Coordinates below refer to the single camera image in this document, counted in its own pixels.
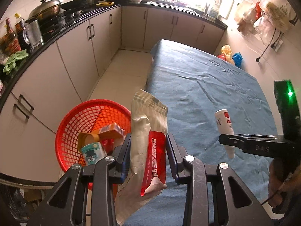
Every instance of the cartoon face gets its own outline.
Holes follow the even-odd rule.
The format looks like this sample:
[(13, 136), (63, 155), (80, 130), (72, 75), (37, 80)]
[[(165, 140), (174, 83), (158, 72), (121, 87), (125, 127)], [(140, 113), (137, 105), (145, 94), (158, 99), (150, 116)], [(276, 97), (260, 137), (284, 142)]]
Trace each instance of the cartoon face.
[(86, 161), (88, 162), (89, 165), (96, 164), (97, 161), (97, 155), (94, 153), (93, 150), (88, 150), (86, 153)]

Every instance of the gas stove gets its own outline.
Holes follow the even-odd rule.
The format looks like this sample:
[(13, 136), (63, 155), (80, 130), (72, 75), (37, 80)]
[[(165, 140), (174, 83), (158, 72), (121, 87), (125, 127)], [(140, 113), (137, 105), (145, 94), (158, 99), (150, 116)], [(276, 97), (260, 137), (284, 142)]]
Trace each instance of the gas stove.
[(69, 10), (61, 9), (61, 13), (56, 17), (39, 24), (44, 42), (49, 41), (53, 36), (66, 29), (68, 26), (81, 20), (83, 15), (96, 9), (103, 8), (97, 8), (96, 5), (93, 4)]

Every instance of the wet wipe package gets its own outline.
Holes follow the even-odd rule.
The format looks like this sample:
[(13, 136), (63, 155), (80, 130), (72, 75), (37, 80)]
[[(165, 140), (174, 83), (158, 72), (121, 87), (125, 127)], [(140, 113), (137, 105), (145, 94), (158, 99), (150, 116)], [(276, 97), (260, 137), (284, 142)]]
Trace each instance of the wet wipe package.
[(167, 187), (166, 134), (167, 107), (150, 93), (139, 90), (131, 106), (130, 169), (115, 198), (119, 225)]

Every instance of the teal package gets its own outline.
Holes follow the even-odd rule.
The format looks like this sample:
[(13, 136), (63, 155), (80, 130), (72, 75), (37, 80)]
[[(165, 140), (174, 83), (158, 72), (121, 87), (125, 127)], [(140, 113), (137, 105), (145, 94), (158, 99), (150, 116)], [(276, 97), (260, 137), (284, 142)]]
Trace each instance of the teal package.
[(106, 152), (103, 150), (100, 142), (91, 143), (82, 147), (81, 152), (87, 165), (96, 164), (99, 160), (106, 157)]

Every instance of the white tile floor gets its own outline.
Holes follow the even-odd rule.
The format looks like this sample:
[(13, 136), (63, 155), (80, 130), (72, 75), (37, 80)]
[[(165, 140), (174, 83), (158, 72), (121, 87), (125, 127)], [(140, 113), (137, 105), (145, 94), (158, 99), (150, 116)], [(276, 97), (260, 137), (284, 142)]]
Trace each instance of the white tile floor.
[(151, 68), (151, 58), (150, 53), (119, 50), (90, 99), (109, 99), (130, 110), (133, 95), (144, 89)]

